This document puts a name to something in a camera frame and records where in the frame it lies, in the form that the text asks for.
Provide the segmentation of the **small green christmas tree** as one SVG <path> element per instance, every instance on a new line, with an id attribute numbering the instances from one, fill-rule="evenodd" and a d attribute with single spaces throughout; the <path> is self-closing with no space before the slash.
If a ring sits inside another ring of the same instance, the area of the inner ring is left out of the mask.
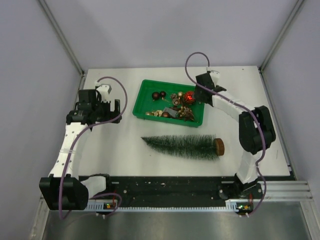
<path id="1" fill-rule="evenodd" d="M 221 138 L 210 134 L 142 136 L 154 151 L 183 159 L 213 161 L 225 154 Z"/>

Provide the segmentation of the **clear battery box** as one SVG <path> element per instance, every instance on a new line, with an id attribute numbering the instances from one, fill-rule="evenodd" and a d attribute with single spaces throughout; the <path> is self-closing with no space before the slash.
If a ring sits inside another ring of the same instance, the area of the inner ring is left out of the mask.
<path id="1" fill-rule="evenodd" d="M 177 110 L 174 110 L 170 107 L 165 107 L 163 109 L 163 113 L 168 113 L 172 118 L 175 118 L 178 114 L 178 111 Z"/>

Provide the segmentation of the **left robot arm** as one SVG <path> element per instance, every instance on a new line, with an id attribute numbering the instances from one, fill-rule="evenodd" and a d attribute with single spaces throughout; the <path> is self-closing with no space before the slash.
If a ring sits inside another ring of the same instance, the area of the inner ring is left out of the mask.
<path id="1" fill-rule="evenodd" d="M 57 160 L 47 177 L 42 177 L 39 188 L 50 210 L 84 210 L 95 195 L 109 198 L 114 191 L 108 174 L 95 173 L 85 180 L 79 178 L 79 167 L 87 138 L 93 125 L 106 121 L 119 123 L 120 100 L 114 110 L 108 100 L 111 86 L 103 84 L 95 89 L 78 92 L 75 108 L 66 116 L 65 134 Z"/>

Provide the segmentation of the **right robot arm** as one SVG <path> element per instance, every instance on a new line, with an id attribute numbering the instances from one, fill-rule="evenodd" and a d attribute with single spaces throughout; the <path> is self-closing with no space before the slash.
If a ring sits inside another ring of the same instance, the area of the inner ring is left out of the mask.
<path id="1" fill-rule="evenodd" d="M 233 192 L 245 198 L 257 185 L 259 164 L 266 150 L 276 140 L 270 111 L 265 105 L 254 107 L 230 94 L 216 84 L 217 71 L 196 76 L 194 98 L 219 109 L 238 123 L 238 139 L 243 149 L 240 166 L 234 175 Z"/>

